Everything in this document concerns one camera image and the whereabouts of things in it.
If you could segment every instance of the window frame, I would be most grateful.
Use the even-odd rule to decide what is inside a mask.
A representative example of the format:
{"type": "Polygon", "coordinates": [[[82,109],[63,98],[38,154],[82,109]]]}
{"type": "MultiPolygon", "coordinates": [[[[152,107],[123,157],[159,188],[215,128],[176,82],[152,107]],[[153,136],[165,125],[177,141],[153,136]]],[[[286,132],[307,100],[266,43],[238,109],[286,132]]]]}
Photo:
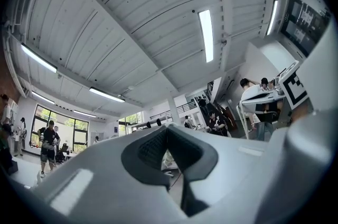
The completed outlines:
{"type": "Polygon", "coordinates": [[[54,111],[54,110],[51,110],[51,109],[49,109],[49,108],[45,108],[44,106],[41,106],[41,105],[39,105],[39,104],[37,104],[37,106],[36,106],[35,113],[34,113],[34,117],[33,117],[33,123],[32,123],[32,129],[31,129],[30,142],[32,142],[32,134],[37,135],[37,132],[33,131],[33,130],[34,130],[35,119],[41,120],[41,121],[43,121],[43,122],[46,122],[46,127],[47,127],[52,112],[54,112],[55,114],[61,115],[61,116],[63,116],[63,117],[67,117],[67,118],[70,118],[70,119],[73,119],[73,120],[74,120],[74,125],[73,125],[73,146],[72,146],[72,151],[74,152],[74,144],[85,145],[85,146],[88,148],[88,130],[89,130],[89,122],[88,122],[88,121],[86,121],[86,120],[80,120],[80,119],[76,119],[76,118],[72,118],[72,117],[70,117],[70,116],[68,116],[68,115],[64,115],[64,114],[58,113],[58,112],[56,112],[56,111],[54,111]],[[43,119],[43,118],[41,118],[41,117],[39,117],[39,116],[36,115],[36,111],[37,111],[37,108],[38,108],[38,107],[41,107],[41,108],[43,108],[43,109],[49,110],[48,120],[45,120],[45,119],[43,119]],[[87,130],[76,129],[76,128],[75,128],[75,124],[76,124],[76,121],[77,121],[77,120],[78,120],[78,121],[81,121],[81,122],[87,123],[87,130]],[[85,142],[85,143],[82,143],[82,142],[75,142],[75,140],[74,140],[74,139],[75,139],[75,131],[83,132],[83,133],[86,134],[86,142],[85,142]]]}

